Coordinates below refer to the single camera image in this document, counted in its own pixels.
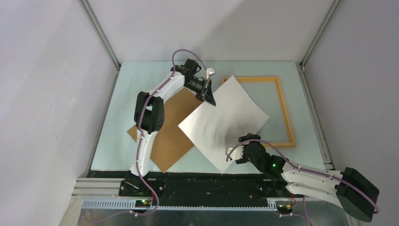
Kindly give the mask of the brown cardboard backing board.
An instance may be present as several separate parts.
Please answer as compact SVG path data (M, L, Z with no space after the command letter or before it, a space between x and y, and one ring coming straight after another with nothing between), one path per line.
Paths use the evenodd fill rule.
M187 88L178 91L165 103L165 122L153 142L147 169L140 169L142 176L152 170L152 163L165 173L194 147L178 125L200 104L201 101Z

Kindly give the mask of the printed photo with white border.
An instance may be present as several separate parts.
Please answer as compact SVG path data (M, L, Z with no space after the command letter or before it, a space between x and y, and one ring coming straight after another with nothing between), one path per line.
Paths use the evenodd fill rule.
M247 133L256 134L267 115L232 76L213 93L216 105L202 103L178 127L199 151L224 173L231 165L227 148Z

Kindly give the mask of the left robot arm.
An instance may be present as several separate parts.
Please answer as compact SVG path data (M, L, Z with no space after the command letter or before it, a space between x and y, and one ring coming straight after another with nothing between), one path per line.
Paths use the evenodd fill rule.
M197 77L202 69L197 61L187 59L183 65L174 65L168 77L149 92L139 92L136 100L134 121L137 129L136 159L129 169L130 175L125 181L137 196L147 194L149 184L144 176L149 172L149 161L152 146L157 133L165 122L164 104L182 88L195 92L195 97L201 102L216 106L211 85L211 76L215 69L205 71L205 77Z

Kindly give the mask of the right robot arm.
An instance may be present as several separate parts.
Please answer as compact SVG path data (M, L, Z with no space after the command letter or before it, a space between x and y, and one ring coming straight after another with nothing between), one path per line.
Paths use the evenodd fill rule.
M239 137L239 143L229 151L228 160L236 164L251 163L274 183L274 192L280 197L288 194L309 196L342 208L351 217L370 223L378 214L379 189L356 169L344 171L321 170L290 161L275 146L269 154L265 141L256 134Z

